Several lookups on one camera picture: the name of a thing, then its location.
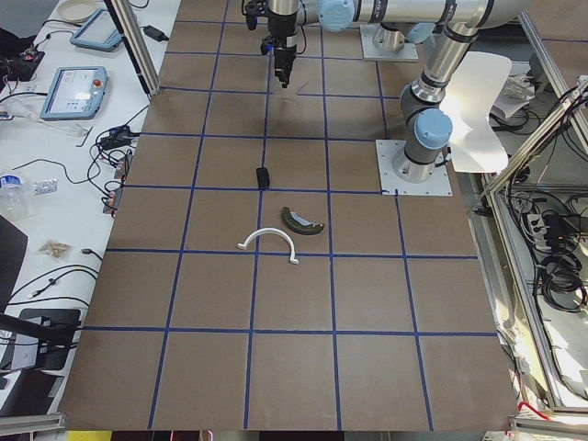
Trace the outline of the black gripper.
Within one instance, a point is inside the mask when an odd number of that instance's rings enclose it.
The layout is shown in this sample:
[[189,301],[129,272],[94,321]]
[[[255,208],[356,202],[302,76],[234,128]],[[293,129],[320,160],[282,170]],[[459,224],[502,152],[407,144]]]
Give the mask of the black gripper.
[[274,75],[279,78],[282,88],[287,88],[290,74],[297,56],[297,36],[278,38],[268,35],[261,40],[262,55],[272,52],[274,55]]

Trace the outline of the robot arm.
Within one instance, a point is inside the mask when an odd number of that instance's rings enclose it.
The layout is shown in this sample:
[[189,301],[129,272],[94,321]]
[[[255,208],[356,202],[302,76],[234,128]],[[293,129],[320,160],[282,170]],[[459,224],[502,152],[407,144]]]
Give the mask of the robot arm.
[[263,55],[274,55],[274,74],[283,88],[287,88],[298,51],[298,1],[266,1],[265,13],[269,34],[262,39]]
[[515,18],[527,1],[320,1],[318,20],[335,32],[357,21],[385,24],[440,25],[442,33],[420,77],[401,93],[407,139],[392,160],[395,174],[420,184],[435,169],[435,160],[449,142],[452,126],[439,109],[446,88],[471,44],[484,28]]

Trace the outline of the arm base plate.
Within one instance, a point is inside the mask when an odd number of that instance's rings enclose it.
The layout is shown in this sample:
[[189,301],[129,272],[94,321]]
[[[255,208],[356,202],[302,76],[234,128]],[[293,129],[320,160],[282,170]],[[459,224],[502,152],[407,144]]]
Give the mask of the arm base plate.
[[417,62],[418,51],[404,34],[385,24],[360,26],[363,58],[369,61]]
[[403,140],[376,140],[380,189],[383,195],[451,197],[452,189],[443,155],[427,165],[412,163]]

